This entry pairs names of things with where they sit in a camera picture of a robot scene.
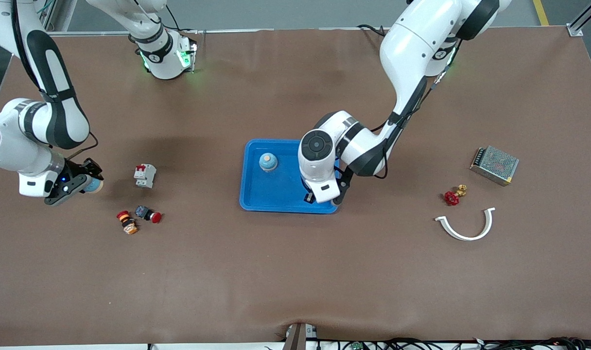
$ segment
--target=brown tabletop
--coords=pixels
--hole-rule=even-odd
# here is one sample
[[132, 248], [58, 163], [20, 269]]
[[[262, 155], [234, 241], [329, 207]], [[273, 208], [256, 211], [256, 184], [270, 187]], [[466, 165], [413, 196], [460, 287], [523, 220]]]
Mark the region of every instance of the brown tabletop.
[[[591, 338], [591, 62], [564, 27], [465, 42], [414, 115], [385, 180], [356, 178], [333, 215], [247, 212], [252, 138], [298, 139], [345, 109], [380, 124], [395, 96], [360, 31], [198, 37], [198, 70], [146, 73], [126, 37], [56, 38], [100, 146], [103, 190], [57, 208], [0, 170], [0, 345], [322, 337]], [[37, 98], [15, 59], [0, 93]], [[502, 188], [467, 168], [520, 159]], [[157, 168], [134, 186], [136, 164]], [[440, 194], [469, 187], [457, 207]], [[127, 236], [138, 204], [164, 213]], [[435, 222], [446, 215], [461, 242]]]

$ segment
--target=yellow tape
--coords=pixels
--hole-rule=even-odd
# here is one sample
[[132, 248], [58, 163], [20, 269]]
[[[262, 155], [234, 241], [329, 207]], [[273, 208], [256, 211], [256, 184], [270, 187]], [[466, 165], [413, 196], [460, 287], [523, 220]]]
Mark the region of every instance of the yellow tape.
[[546, 13], [544, 12], [544, 6], [542, 6], [542, 0], [533, 0], [533, 6], [535, 6], [535, 11], [538, 13], [540, 25], [550, 26], [548, 24], [548, 18], [546, 18]]

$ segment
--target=white plastic handle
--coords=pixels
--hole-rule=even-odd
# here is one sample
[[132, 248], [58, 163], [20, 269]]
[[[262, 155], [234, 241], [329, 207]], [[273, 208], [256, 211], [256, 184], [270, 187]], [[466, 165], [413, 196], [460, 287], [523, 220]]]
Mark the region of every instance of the white plastic handle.
[[453, 230], [453, 228], [451, 228], [451, 226], [449, 225], [449, 221], [447, 221], [446, 216], [439, 216], [435, 220], [440, 221], [440, 223], [442, 224], [442, 228], [444, 228], [445, 231], [447, 231], [447, 233], [449, 235], [451, 235], [451, 237], [459, 239], [460, 241], [477, 241], [478, 239], [484, 238], [485, 235], [488, 234], [489, 229], [492, 228], [492, 212], [493, 211], [494, 211], [494, 208], [484, 210], [484, 213], [486, 214], [486, 226], [484, 227], [484, 230], [482, 231], [482, 233], [479, 233], [479, 235], [476, 235], [475, 237], [465, 237], [465, 236], [460, 235], [460, 233], [455, 232], [455, 230]]

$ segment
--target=perforated metal box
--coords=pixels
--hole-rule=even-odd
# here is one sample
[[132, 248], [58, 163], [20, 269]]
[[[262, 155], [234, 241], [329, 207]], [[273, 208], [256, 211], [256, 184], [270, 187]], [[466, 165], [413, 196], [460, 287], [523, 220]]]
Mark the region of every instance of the perforated metal box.
[[477, 149], [470, 169], [501, 186], [507, 186], [511, 184], [516, 166], [518, 166], [518, 158], [488, 146], [488, 148]]

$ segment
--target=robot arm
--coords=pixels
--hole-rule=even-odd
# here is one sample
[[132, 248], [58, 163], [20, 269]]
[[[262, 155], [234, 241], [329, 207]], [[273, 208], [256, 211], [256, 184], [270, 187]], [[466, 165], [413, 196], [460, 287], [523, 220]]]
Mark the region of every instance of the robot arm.
[[[305, 201], [333, 200], [339, 205], [352, 175], [373, 176], [386, 168], [395, 143], [420, 107], [426, 72], [441, 73], [446, 66], [436, 53], [455, 44], [456, 37], [470, 40], [482, 33], [510, 0], [499, 1], [416, 0], [407, 7], [380, 46], [380, 62], [397, 94], [395, 108], [377, 135], [346, 111], [325, 115], [304, 135], [298, 162], [309, 190]], [[334, 168], [337, 158], [346, 164], [345, 170]]]
[[46, 197], [50, 205], [83, 191], [93, 179], [100, 186], [101, 169], [94, 162], [80, 166], [48, 146], [79, 146], [89, 124], [60, 51], [43, 31], [31, 0], [0, 1], [0, 46], [21, 58], [45, 100], [16, 98], [2, 109], [0, 168], [18, 172], [22, 195]]
[[164, 27], [155, 13], [166, 0], [87, 0], [129, 31], [138, 45], [144, 66], [156, 78], [172, 79], [194, 71], [196, 42]]

